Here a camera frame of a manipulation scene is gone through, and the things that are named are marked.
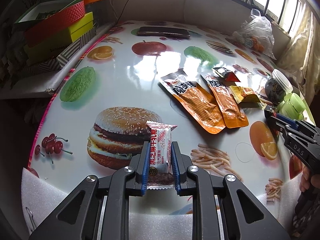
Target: green plastic container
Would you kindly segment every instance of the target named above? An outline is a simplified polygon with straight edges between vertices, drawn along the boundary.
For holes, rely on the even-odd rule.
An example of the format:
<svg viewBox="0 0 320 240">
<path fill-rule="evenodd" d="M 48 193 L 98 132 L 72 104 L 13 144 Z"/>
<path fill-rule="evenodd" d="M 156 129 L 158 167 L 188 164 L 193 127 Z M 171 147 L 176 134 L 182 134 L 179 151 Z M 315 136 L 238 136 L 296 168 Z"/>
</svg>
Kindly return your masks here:
<svg viewBox="0 0 320 240">
<path fill-rule="evenodd" d="M 293 120 L 301 120 L 303 119 L 303 111 L 306 109 L 301 98 L 296 94 L 293 93 L 287 95 L 283 104 L 281 104 L 280 114 L 293 119 Z"/>
</svg>

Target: plastic bag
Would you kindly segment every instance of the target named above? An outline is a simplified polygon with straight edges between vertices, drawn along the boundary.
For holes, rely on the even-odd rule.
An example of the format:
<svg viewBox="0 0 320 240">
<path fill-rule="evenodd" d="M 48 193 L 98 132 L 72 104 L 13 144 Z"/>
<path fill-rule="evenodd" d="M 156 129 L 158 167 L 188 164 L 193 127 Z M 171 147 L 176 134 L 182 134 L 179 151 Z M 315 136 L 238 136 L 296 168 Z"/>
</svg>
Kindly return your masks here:
<svg viewBox="0 0 320 240">
<path fill-rule="evenodd" d="M 251 10 L 251 22 L 245 22 L 241 25 L 241 30 L 232 34 L 234 40 L 243 44 L 249 49 L 263 53 L 273 59 L 276 59 L 272 53 L 275 39 L 272 34 L 270 21 L 261 16 L 260 11 Z"/>
</svg>

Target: yellow box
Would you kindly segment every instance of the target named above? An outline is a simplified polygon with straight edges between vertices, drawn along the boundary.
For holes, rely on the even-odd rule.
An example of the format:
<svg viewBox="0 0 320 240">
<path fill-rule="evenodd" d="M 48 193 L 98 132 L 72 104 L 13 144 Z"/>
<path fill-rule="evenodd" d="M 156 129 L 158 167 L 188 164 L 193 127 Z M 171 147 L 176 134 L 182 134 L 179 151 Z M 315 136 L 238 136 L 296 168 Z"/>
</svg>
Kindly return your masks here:
<svg viewBox="0 0 320 240">
<path fill-rule="evenodd" d="M 29 58 L 27 60 L 27 64 L 32 65 L 34 63 L 57 57 L 70 44 L 75 42 L 92 28 L 93 14 L 92 12 L 89 12 L 85 14 L 81 20 L 47 38 L 36 46 L 29 48 L 28 45 L 25 45 L 24 50 Z"/>
</svg>

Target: green lid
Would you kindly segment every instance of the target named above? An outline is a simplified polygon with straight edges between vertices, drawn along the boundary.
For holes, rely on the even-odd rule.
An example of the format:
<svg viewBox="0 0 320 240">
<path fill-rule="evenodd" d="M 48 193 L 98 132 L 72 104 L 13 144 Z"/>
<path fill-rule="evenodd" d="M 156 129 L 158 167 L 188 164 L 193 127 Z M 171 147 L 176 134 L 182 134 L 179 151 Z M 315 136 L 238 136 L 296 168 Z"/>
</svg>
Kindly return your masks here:
<svg viewBox="0 0 320 240">
<path fill-rule="evenodd" d="M 306 109 L 306 106 L 304 105 L 303 101 L 296 93 L 293 93 L 289 100 L 292 106 L 294 107 L 294 109 L 299 114 L 302 114 L 302 112 Z"/>
</svg>

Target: striped box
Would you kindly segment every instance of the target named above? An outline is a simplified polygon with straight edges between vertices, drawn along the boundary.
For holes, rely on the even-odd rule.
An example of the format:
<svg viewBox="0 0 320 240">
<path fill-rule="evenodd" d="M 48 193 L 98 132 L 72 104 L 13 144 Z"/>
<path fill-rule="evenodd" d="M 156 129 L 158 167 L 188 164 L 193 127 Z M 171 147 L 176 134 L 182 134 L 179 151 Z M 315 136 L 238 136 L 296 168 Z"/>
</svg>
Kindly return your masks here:
<svg viewBox="0 0 320 240">
<path fill-rule="evenodd" d="M 95 35 L 96 28 L 93 27 L 91 30 L 87 31 L 84 35 L 82 35 L 78 40 L 72 43 L 69 47 L 67 47 L 56 58 L 23 68 L 20 72 L 16 74 L 18 80 L 29 76 L 39 75 L 41 73 L 49 71 L 61 70 L 69 62 L 69 60 Z"/>
</svg>

